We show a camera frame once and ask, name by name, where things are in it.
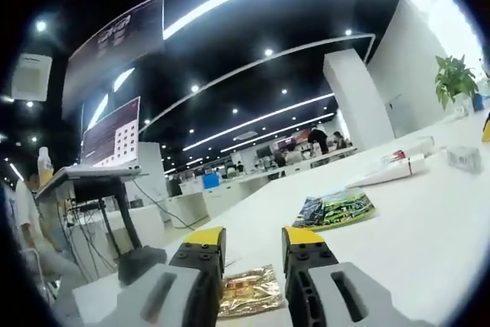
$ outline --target white tube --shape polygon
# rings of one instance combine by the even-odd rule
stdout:
[[[407,159],[392,162],[379,170],[365,175],[359,180],[349,184],[347,188],[359,187],[362,185],[372,185],[385,181],[406,178],[422,172],[426,168],[423,154],[415,155]]]

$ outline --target green leaves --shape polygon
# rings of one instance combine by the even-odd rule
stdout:
[[[464,93],[467,96],[473,96],[478,92],[478,86],[475,83],[475,75],[465,65],[465,56],[461,59],[455,57],[438,57],[436,56],[439,72],[436,75],[436,95],[439,102],[446,109],[449,99],[455,101],[454,96]]]

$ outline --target air conditioner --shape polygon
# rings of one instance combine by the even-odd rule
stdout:
[[[12,75],[11,96],[16,100],[46,101],[52,57],[21,54]]]

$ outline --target snack package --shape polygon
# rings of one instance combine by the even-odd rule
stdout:
[[[308,197],[293,227],[326,230],[365,219],[375,208],[359,188],[345,189],[319,198]]]
[[[284,306],[272,265],[223,279],[218,318],[248,316]]]

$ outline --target gold foil package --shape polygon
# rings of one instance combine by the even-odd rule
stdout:
[[[223,278],[219,318],[248,316],[284,306],[272,265]]]

